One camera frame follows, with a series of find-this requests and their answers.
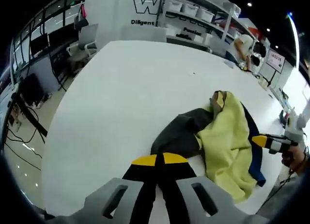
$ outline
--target ceiling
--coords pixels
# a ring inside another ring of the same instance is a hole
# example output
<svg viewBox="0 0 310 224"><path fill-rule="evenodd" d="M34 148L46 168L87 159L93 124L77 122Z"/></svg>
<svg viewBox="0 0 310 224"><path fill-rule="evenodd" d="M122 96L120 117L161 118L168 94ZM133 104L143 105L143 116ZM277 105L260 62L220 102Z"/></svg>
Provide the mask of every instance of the ceiling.
<svg viewBox="0 0 310 224"><path fill-rule="evenodd" d="M0 52L3 53L10 40L27 24L44 5L52 0L10 0L11 11L2 11L2 23L5 23L4 34L2 34ZM269 39L271 47L279 46L277 51L294 64L295 44L292 27L286 18L288 12L293 13L297 32L304 33L299 38L301 46L301 61L304 57L310 59L308 46L310 43L310 26L305 18L306 0L229 0L237 4L242 10L242 16L248 17L257 28Z"/></svg>

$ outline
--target monitor screen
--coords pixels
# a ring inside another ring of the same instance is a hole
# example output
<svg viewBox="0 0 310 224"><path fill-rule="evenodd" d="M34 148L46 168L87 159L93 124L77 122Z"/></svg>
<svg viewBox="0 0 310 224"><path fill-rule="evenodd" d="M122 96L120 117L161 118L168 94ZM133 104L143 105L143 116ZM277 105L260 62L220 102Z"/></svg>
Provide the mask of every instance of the monitor screen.
<svg viewBox="0 0 310 224"><path fill-rule="evenodd" d="M66 42L78 40L78 31L74 29L74 24L67 25L49 35L49 45L51 47L59 47Z"/></svg>
<svg viewBox="0 0 310 224"><path fill-rule="evenodd" d="M46 47L48 47L47 34L43 34L30 42L31 54L33 56Z"/></svg>

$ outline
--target yellow cloth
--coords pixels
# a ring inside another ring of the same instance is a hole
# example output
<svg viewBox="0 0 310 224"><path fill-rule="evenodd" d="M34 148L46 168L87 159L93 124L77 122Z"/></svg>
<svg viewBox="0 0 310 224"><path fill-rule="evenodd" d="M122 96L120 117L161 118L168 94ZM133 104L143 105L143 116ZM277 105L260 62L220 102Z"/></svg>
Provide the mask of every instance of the yellow cloth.
<svg viewBox="0 0 310 224"><path fill-rule="evenodd" d="M232 195L235 203L246 200L257 181L249 174L252 162L248 123L241 103L227 92L223 110L197 133L206 158L206 175Z"/></svg>

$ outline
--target floor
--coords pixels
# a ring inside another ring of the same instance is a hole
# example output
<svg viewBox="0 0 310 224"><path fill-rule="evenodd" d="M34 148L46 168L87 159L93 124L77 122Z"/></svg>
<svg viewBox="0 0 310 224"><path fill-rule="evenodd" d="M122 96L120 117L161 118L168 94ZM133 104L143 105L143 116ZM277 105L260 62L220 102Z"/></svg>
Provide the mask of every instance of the floor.
<svg viewBox="0 0 310 224"><path fill-rule="evenodd" d="M73 79L68 79L65 82L64 87L66 89L69 88L72 81ZM49 129L57 107L64 94L65 91L60 89L59 91L53 93L52 97L47 100L40 109L35 109L39 122L46 130ZM35 128L27 119L23 118L21 114L18 116L18 119L22 123L18 131L16 123L14 123L13 126L9 125L9 129L12 130L16 136L22 138L24 142L28 142L34 133ZM18 139L10 131L8 132L8 137L12 140ZM11 141L10 139L7 138L7 145L4 145L4 152L12 173L22 193L27 197L27 199L36 207L45 209L41 186L42 159L40 156L43 157L44 155L44 143L42 138L36 131L32 141L26 144L23 142ZM33 166L16 156L12 150Z"/></svg>

